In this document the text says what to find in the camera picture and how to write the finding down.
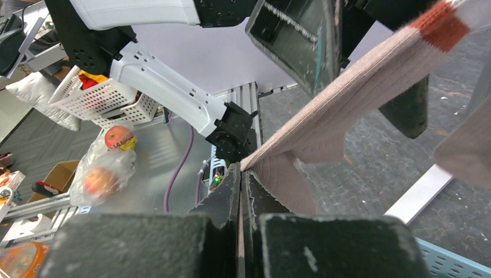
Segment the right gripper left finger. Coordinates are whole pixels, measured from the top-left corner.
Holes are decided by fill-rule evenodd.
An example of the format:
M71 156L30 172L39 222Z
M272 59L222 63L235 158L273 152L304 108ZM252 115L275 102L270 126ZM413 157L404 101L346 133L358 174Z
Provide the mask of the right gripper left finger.
M41 277L238 277L241 171L186 214L79 214L55 234Z

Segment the black sock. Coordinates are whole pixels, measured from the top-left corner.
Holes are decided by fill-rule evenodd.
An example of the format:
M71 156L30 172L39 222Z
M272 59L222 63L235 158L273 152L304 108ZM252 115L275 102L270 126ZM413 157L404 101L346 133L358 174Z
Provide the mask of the black sock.
M427 75L379 108L382 115L407 138L416 139L427 128L428 83Z

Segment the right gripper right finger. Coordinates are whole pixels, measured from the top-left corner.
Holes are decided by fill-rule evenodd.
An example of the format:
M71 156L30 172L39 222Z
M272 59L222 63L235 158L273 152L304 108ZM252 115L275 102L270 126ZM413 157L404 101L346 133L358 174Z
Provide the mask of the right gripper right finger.
M242 173L247 277L429 277L419 245L394 217L294 214Z

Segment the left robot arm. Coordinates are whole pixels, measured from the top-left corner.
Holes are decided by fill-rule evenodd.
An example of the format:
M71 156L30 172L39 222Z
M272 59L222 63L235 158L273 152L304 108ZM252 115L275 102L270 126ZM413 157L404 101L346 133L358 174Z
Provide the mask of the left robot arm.
M178 114L217 149L219 159L238 162L252 153L252 122L235 103L209 95L152 55L134 25L181 23L234 27L250 17L255 43L278 40L287 27L320 53L332 53L332 1L46 1L69 59L80 69L146 93Z

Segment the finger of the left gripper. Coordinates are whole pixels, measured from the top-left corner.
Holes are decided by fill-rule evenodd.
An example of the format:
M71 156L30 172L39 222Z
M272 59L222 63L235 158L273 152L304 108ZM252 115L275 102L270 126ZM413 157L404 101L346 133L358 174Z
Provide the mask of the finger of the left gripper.
M314 97L340 73L342 1L258 1L246 24L253 44Z

